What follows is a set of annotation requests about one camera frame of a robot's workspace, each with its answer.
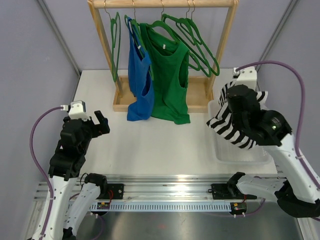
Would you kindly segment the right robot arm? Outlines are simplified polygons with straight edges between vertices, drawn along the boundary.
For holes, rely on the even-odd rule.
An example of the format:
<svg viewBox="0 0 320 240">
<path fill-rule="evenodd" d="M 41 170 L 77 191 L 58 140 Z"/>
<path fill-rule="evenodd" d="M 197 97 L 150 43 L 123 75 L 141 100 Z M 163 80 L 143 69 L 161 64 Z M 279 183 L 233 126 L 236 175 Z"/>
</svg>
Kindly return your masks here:
<svg viewBox="0 0 320 240">
<path fill-rule="evenodd" d="M 276 202 L 292 217 L 319 219 L 319 177 L 298 155 L 292 128 L 284 116 L 275 110 L 261 109 L 257 93 L 245 85 L 230 87 L 226 99 L 233 127 L 263 147 L 286 177 L 272 181 L 237 172 L 227 182 L 228 195 L 261 197 Z"/>
</svg>

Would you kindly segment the zebra striped tank top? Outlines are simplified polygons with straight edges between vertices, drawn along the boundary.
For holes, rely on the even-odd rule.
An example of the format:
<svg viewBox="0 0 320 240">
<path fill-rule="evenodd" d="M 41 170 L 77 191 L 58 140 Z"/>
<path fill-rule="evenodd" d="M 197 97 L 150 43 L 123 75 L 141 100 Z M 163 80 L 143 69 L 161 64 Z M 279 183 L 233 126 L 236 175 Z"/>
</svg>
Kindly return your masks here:
<svg viewBox="0 0 320 240">
<path fill-rule="evenodd" d="M 218 112 L 214 114 L 206 124 L 230 144 L 240 149 L 250 150 L 258 145 L 257 142 L 234 128 L 232 124 L 232 114 L 228 107 L 227 90 L 233 87 L 235 83 L 235 81 L 231 81 L 222 87 L 218 99 Z"/>
</svg>

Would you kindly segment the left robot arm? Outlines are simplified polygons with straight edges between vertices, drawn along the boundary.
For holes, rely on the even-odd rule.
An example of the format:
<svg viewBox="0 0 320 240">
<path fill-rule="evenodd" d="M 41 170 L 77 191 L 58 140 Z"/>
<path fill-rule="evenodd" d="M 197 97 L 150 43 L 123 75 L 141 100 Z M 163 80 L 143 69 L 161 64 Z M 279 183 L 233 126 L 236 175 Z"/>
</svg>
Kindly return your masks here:
<svg viewBox="0 0 320 240">
<path fill-rule="evenodd" d="M 92 139 L 109 134 L 108 119 L 101 111 L 95 111 L 98 124 L 91 117 L 68 115 L 63 119 L 60 139 L 52 158 L 49 170 L 44 172 L 36 159 L 32 132 L 29 137 L 30 153 L 33 161 L 48 185 L 42 215 L 33 240 L 74 240 L 79 227 L 91 204 L 108 194 L 107 178 L 104 175 L 90 173 L 86 176 L 81 192 L 69 206 L 72 190 L 76 185 L 86 158 L 85 155 Z"/>
</svg>

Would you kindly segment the green hanger with metal hook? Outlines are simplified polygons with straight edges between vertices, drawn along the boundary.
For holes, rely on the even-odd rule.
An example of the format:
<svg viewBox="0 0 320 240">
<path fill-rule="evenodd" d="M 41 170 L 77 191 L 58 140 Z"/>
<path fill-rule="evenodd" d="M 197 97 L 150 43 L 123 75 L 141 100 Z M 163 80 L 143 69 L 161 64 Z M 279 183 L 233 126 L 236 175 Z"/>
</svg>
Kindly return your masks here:
<svg viewBox="0 0 320 240">
<path fill-rule="evenodd" d="M 110 13 L 106 9 L 106 1 L 103 2 L 103 7 L 110 19 L 111 75 L 114 83 L 117 83 L 121 47 L 121 19 L 119 12 L 116 12 L 115 18 L 111 18 Z"/>
</svg>

